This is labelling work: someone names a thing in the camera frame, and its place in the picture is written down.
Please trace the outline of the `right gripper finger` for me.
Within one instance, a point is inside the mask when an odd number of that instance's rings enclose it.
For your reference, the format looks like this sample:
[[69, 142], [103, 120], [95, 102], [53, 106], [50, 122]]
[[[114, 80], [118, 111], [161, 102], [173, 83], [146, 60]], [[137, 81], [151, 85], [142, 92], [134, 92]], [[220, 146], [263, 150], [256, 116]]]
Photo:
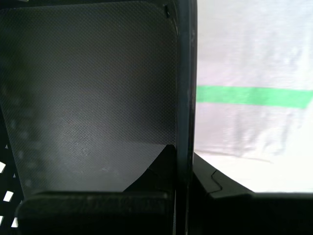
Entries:
[[167, 145], [122, 192], [43, 192], [17, 209], [20, 235], [170, 235], [176, 150]]
[[311, 235], [311, 193], [255, 193], [194, 154], [190, 235]]

